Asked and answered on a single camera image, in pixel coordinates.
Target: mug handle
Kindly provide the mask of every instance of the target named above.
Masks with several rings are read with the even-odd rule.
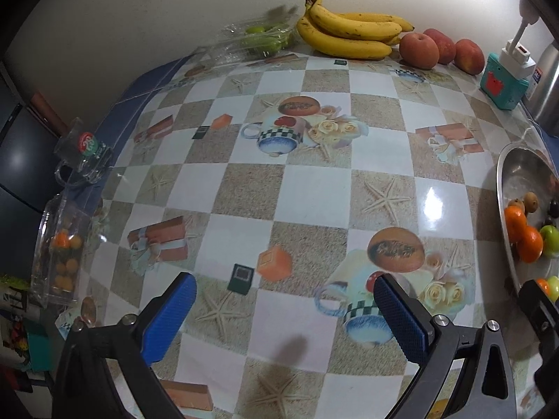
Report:
[[[60,184],[62,187],[69,187],[69,188],[77,188],[80,187],[82,185],[84,185],[85,183],[87,183],[87,180],[84,177],[79,178],[77,181],[70,183],[70,182],[66,182],[62,179],[62,177],[60,176],[60,169],[64,166],[64,165],[68,165],[65,161],[60,161],[58,162],[57,168],[54,170],[54,178],[56,179],[57,183]]]
[[[318,287],[315,290],[315,306],[317,307],[318,311],[320,313],[323,313],[325,315],[328,315],[329,317],[336,317],[336,318],[341,318],[346,314],[346,308],[343,306],[340,306],[339,309],[329,309],[328,307],[324,307],[322,305],[322,303],[320,302],[320,296],[328,291],[328,290],[335,290],[336,293],[338,294],[343,294],[344,296],[346,295],[345,291],[343,291],[340,287],[338,287],[337,285],[323,285],[322,287]]]
[[[258,125],[258,133],[255,135],[245,135],[244,131],[246,131],[249,127]],[[260,136],[260,128],[262,127],[262,123],[251,123],[247,124],[244,128],[241,129],[241,136],[242,138],[258,138]]]

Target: label on thermos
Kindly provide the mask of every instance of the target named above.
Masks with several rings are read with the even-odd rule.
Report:
[[[79,136],[78,149],[84,156],[91,156],[98,146],[97,139],[91,132],[84,132]]]
[[[539,81],[542,79],[542,70],[538,67],[534,70],[534,74],[530,78],[530,83],[526,89],[526,99],[530,100],[536,88],[538,88]]]

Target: peach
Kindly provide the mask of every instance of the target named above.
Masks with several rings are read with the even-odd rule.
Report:
[[[455,65],[471,75],[481,73],[485,67],[484,53],[474,41],[461,39],[456,43]]]
[[[400,41],[400,55],[406,63],[431,69],[439,61],[439,49],[434,40],[423,33],[408,33]]]
[[[452,42],[447,35],[444,35],[439,30],[434,28],[427,29],[423,32],[424,35],[429,36],[435,41],[439,49],[439,63],[448,65],[456,56],[456,44]]]

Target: blue gripper pad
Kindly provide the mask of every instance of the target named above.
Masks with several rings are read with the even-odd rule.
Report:
[[[375,281],[375,302],[407,360],[419,365],[426,363],[429,354],[427,334],[382,277]]]
[[[147,365],[163,359],[196,300],[196,279],[192,274],[185,274],[180,284],[173,282],[163,293],[161,298],[167,296],[166,301],[144,331],[141,355]]]

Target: round sticker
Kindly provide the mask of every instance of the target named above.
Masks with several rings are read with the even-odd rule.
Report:
[[[84,132],[79,136],[79,152],[84,156],[90,156],[97,151],[97,140],[91,132]]]

